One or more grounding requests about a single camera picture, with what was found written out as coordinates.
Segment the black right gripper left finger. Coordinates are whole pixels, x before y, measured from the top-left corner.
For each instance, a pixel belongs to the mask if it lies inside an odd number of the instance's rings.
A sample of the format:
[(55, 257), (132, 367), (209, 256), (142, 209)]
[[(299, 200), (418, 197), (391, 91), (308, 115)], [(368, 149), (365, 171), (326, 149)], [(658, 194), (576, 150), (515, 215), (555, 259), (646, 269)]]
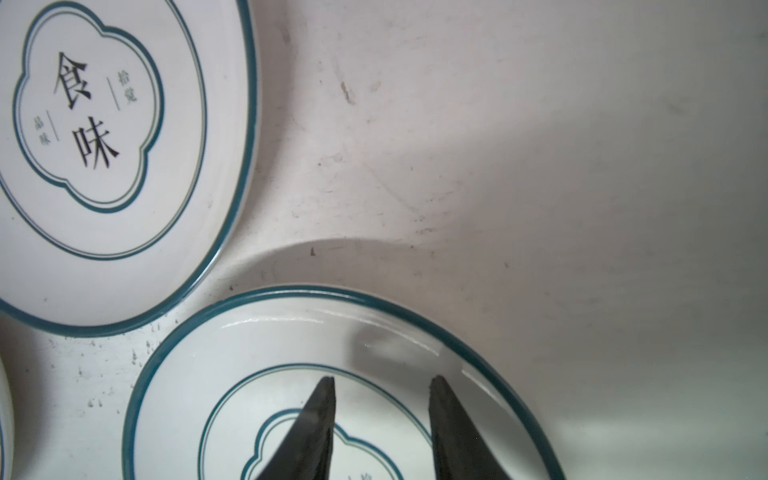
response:
[(325, 376), (258, 479), (327, 480), (331, 471), (335, 414), (335, 381)]

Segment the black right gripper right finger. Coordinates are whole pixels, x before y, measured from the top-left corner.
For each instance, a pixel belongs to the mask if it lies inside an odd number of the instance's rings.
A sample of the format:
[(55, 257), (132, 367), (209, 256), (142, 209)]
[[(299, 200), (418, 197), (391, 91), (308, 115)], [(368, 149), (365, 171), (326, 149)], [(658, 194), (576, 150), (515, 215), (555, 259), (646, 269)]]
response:
[(437, 479), (503, 479), (510, 476), (490, 451), (447, 380), (430, 382), (429, 418)]

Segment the white green-rim plate front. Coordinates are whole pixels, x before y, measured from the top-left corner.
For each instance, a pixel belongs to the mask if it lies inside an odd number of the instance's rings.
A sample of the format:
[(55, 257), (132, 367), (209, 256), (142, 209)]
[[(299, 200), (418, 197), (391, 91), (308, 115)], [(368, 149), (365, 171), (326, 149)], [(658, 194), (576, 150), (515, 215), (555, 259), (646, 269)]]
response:
[(144, 366), (122, 440), (126, 479), (255, 479), (316, 385), (332, 378), (333, 479), (432, 479), (429, 397), (452, 390), (483, 441), (473, 479), (561, 479), (535, 416), (472, 348), (389, 301), (341, 288), (235, 295), (178, 326)]

